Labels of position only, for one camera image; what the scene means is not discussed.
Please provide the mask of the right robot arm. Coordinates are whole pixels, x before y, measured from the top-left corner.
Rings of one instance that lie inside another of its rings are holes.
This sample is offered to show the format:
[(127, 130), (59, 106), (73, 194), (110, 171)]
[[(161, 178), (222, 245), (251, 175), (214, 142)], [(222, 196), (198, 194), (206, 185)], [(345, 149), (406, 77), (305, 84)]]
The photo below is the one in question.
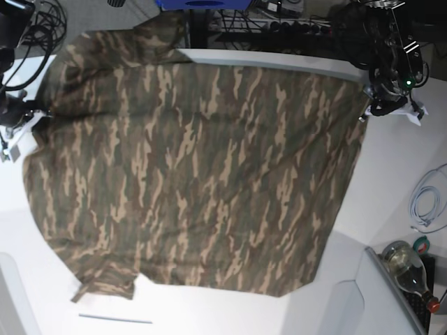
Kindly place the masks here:
[(19, 46), (27, 46), (27, 51), (22, 58), (26, 60), (31, 49), (42, 40), (45, 41), (43, 60), (28, 80), (16, 86), (1, 82), (1, 125), (5, 127), (14, 128), (20, 125), (26, 114), (25, 102), (9, 93), (23, 91), (34, 82), (43, 71), (52, 52), (52, 33), (42, 24), (36, 23), (40, 9), (40, 1), (1, 2), (1, 77), (4, 77), (4, 73), (12, 68), (15, 62), (15, 50)]

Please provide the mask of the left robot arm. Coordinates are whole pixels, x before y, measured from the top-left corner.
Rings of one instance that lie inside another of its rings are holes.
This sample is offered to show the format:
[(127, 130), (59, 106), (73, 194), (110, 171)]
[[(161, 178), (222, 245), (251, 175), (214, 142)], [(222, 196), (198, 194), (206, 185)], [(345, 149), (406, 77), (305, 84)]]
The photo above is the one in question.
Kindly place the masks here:
[(331, 20), (331, 34), (343, 57), (367, 73), (371, 103), (361, 116), (404, 115), (416, 125), (427, 115), (413, 92), (430, 77), (405, 1), (351, 1)]

